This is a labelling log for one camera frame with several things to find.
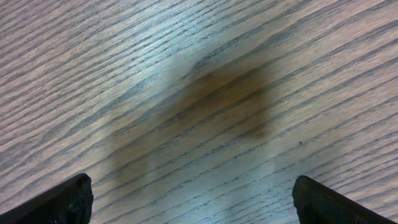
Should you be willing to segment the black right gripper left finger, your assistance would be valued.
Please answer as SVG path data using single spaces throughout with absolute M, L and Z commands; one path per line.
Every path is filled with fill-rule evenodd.
M 1 224 L 87 224 L 93 204 L 91 178 L 78 174 L 1 215 Z

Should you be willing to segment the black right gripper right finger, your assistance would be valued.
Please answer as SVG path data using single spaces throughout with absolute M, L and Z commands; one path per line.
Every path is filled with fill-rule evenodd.
M 292 196 L 300 224 L 396 224 L 306 175 L 296 179 Z

